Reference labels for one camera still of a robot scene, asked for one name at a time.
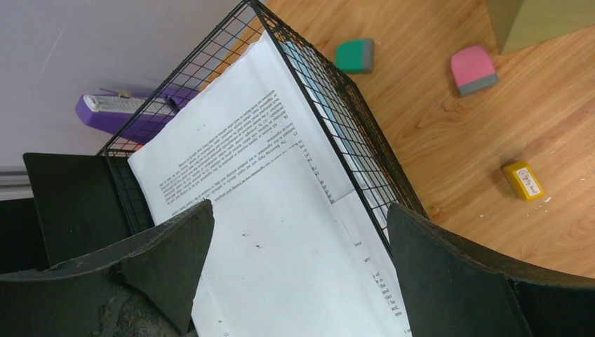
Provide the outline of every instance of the wooden floor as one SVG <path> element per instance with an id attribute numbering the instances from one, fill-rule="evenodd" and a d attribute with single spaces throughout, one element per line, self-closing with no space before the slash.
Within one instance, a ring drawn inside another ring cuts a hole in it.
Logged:
<path id="1" fill-rule="evenodd" d="M 353 77 L 432 220 L 521 260 L 595 277 L 595 27 L 498 55 L 483 0 L 269 0 L 329 59 L 376 42 Z M 452 54 L 481 44 L 500 83 L 459 98 Z M 526 160 L 545 198 L 515 199 L 500 167 Z"/>

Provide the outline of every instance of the paper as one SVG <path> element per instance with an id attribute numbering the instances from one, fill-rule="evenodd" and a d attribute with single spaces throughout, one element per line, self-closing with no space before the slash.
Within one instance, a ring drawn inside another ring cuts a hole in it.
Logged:
<path id="1" fill-rule="evenodd" d="M 128 163 L 159 224 L 202 199 L 217 201 L 294 145 L 331 202 L 354 190 L 264 34 Z"/>
<path id="2" fill-rule="evenodd" d="M 375 280 L 378 291 L 384 296 L 387 305 L 394 314 L 394 319 L 399 325 L 398 331 L 401 333 L 395 331 L 393 336 L 403 336 L 411 333 L 401 287 L 399 286 L 393 262 L 387 254 L 386 248 L 382 245 L 357 193 L 349 193 L 335 202 L 333 207 L 349 233 L 368 273 Z"/>
<path id="3" fill-rule="evenodd" d="M 401 329 L 298 148 L 217 201 L 213 213 L 203 278 L 229 336 L 395 336 Z M 218 324 L 204 319 L 210 308 L 195 301 L 197 326 Z"/>

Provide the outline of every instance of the purple stapler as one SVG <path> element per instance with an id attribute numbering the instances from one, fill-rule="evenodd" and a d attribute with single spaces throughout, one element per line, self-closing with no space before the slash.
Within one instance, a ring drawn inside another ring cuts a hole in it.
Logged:
<path id="1" fill-rule="evenodd" d="M 163 90 L 120 136 L 137 144 L 148 143 L 197 94 L 198 91 L 186 88 Z M 76 104 L 76 114 L 85 125 L 113 135 L 145 102 L 138 97 L 146 95 L 83 95 Z"/>

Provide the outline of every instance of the wire basket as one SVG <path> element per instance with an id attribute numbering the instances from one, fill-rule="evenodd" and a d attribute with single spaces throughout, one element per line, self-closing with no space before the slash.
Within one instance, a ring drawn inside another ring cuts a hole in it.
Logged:
<path id="1" fill-rule="evenodd" d="M 388 249 L 385 229 L 391 203 L 398 202 L 427 217 L 415 191 L 356 84 L 257 0 L 242 0 L 100 150 L 99 155 L 105 156 L 113 173 L 132 231 L 139 232 L 154 224 L 140 187 L 122 157 L 129 157 L 139 144 L 153 138 L 265 31 L 272 37 Z M 172 105 L 163 111 L 149 112 L 148 107 L 164 97 Z"/>

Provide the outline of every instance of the pink eraser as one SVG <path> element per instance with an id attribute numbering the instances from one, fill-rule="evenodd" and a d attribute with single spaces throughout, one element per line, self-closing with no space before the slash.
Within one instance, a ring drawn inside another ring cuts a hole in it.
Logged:
<path id="1" fill-rule="evenodd" d="M 469 95 L 498 82 L 498 75 L 488 52 L 482 46 L 472 46 L 450 59 L 455 82 L 461 96 Z"/>

